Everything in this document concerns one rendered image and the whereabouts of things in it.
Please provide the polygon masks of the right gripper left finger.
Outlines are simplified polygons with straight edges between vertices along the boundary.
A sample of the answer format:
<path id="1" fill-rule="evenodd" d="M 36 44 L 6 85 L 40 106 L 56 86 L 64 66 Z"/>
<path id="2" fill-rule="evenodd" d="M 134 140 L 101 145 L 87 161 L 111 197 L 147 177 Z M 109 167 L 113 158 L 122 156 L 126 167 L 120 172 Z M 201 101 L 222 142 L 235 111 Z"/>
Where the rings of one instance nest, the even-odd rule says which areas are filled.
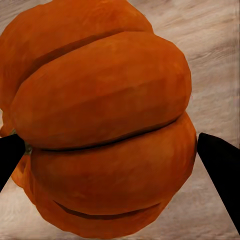
<path id="1" fill-rule="evenodd" d="M 18 134 L 0 138 L 0 192 L 25 152 L 25 142 Z"/>

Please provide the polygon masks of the pumpkin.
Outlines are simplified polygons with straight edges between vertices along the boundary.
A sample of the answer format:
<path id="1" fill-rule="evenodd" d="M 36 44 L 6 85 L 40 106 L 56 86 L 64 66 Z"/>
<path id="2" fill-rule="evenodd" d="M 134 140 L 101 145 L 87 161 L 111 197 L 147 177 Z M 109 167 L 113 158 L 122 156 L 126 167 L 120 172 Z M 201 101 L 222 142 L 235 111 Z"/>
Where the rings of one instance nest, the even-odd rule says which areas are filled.
<path id="1" fill-rule="evenodd" d="M 0 36 L 0 109 L 24 140 L 24 192 L 84 238 L 135 234 L 190 177 L 191 93 L 185 55 L 127 0 L 52 0 Z"/>
<path id="2" fill-rule="evenodd" d="M 0 138 L 7 137 L 9 133 L 4 128 L 4 125 L 0 129 Z M 18 166 L 14 169 L 13 173 L 10 176 L 12 181 L 19 187 L 23 188 L 23 173 L 20 172 Z"/>

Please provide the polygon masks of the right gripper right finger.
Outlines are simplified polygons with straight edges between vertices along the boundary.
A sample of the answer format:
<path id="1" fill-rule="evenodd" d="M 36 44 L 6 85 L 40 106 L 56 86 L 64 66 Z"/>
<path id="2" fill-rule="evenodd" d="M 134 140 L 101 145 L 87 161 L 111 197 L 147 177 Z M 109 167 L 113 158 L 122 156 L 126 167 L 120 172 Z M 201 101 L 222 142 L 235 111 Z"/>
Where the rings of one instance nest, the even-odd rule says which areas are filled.
<path id="1" fill-rule="evenodd" d="M 197 152 L 240 235 L 240 149 L 200 133 Z"/>

